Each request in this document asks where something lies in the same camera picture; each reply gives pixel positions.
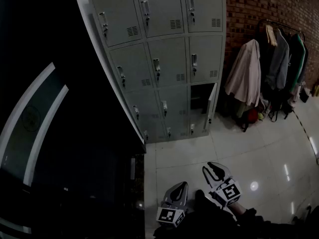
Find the locker vent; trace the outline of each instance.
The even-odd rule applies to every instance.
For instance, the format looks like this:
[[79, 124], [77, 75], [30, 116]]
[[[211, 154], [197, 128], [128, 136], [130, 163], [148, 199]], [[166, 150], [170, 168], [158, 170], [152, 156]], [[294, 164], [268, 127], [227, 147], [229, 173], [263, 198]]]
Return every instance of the locker vent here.
[[176, 80], [179, 81], [184, 81], [185, 80], [185, 74], [176, 74]]
[[171, 29], [176, 29], [176, 28], [181, 28], [180, 20], [171, 20], [170, 21], [170, 28]]
[[143, 86], [148, 86], [148, 85], [150, 85], [150, 84], [151, 84], [151, 82], [150, 82], [149, 79], [142, 80], [142, 85], [143, 85]]
[[212, 18], [211, 19], [211, 26], [212, 27], [220, 27], [220, 19], [219, 18]]
[[217, 71], [216, 70], [215, 71], [210, 71], [209, 76], [210, 77], [217, 77]]
[[127, 31], [128, 31], [129, 36], [133, 36], [133, 35], [138, 35], [139, 34], [138, 28], [136, 26], [132, 26], [132, 27], [127, 28]]

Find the dark sleeve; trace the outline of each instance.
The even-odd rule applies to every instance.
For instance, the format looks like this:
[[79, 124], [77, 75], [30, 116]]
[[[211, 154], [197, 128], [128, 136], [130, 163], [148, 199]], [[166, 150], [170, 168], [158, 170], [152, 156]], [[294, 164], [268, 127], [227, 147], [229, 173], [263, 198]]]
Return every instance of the dark sleeve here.
[[278, 238], [298, 239], [299, 228], [289, 224], [274, 224], [264, 221], [263, 217], [256, 216], [255, 209], [247, 210], [243, 215], [237, 217], [239, 226], [248, 236], [247, 238]]
[[302, 68], [302, 71], [301, 71], [301, 73], [299, 75], [297, 83], [301, 83], [304, 80], [304, 76], [305, 76], [305, 72], [306, 72], [306, 66], [307, 66], [308, 54], [309, 53], [308, 53], [308, 49], [307, 49], [306, 45], [304, 45], [304, 46], [305, 46], [305, 50], [306, 50], [305, 59], [304, 59], [303, 68]]

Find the gray locker cabinet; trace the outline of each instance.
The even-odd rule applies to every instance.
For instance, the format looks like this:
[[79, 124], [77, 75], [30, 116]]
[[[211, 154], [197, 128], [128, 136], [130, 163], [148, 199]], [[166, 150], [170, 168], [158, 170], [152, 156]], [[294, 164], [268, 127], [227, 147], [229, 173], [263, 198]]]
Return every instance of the gray locker cabinet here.
[[186, 6], [189, 32], [223, 30], [222, 0], [186, 0]]
[[133, 0], [93, 0], [108, 47], [141, 39]]
[[185, 38], [158, 40], [148, 44], [157, 86], [186, 83]]
[[143, 44], [110, 51], [119, 84], [126, 91], [152, 88]]
[[184, 33], [180, 0], [139, 0], [147, 37]]
[[222, 36], [189, 38], [191, 82], [217, 81], [220, 70]]
[[189, 119], [189, 137], [201, 137], [209, 134], [209, 126], [205, 127], [206, 115], [192, 115]]
[[135, 122], [140, 127], [145, 140], [147, 142], [153, 142], [154, 139], [155, 141], [163, 140], [165, 138], [165, 133], [161, 123], [154, 90], [126, 93], [126, 99]]
[[164, 120], [178, 120], [187, 116], [187, 85], [158, 90], [160, 110]]
[[170, 141], [187, 138], [187, 117], [166, 120], [165, 132]]

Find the clothes rack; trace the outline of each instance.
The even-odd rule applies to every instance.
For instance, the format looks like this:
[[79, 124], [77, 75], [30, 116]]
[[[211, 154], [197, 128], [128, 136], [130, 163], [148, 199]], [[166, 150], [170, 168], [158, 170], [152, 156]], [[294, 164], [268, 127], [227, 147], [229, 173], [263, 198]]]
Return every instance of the clothes rack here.
[[283, 24], [283, 23], [280, 23], [280, 22], [277, 22], [277, 21], [272, 21], [272, 20], [269, 20], [269, 19], [267, 19], [267, 18], [261, 19], [261, 20], [258, 22], [257, 27], [256, 27], [256, 37], [259, 37], [258, 35], [259, 35], [259, 33], [260, 33], [260, 32], [259, 32], [260, 24], [263, 23], [263, 22], [266, 22], [266, 23], [272, 24], [272, 25], [281, 26], [281, 27], [283, 27], [283, 28], [290, 29], [290, 30], [292, 30], [292, 31], [298, 32], [298, 33], [300, 33], [300, 34], [303, 35], [304, 41], [306, 41], [306, 35], [305, 35], [305, 33], [303, 33], [302, 31], [297, 30], [297, 29], [295, 29], [295, 28], [292, 28], [292, 27], [290, 27], [290, 26], [287, 25], [287, 24]]

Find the white tile floor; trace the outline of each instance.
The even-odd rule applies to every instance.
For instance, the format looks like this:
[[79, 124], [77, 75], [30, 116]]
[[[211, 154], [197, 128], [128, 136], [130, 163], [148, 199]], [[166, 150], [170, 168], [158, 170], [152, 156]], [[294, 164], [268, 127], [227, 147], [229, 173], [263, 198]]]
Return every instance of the white tile floor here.
[[[216, 114], [209, 136], [147, 145], [145, 155], [145, 227], [152, 238], [157, 206], [168, 188], [188, 182], [188, 198], [197, 189], [207, 196], [202, 175], [207, 161], [226, 165], [243, 190], [240, 203], [274, 223], [288, 223], [308, 205], [319, 205], [319, 98], [298, 102], [286, 120], [278, 115], [243, 133], [231, 119]], [[258, 189], [251, 190], [252, 182]]]

